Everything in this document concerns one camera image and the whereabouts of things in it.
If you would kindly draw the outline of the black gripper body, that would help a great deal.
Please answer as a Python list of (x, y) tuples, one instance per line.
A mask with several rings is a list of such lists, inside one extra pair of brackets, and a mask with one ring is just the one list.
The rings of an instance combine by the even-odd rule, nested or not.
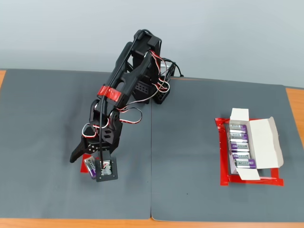
[(122, 122), (119, 118), (119, 112), (111, 112), (107, 126), (102, 127), (102, 139), (100, 143), (99, 126), (87, 124), (82, 133), (82, 144), (85, 152), (109, 151), (113, 152), (119, 145)]

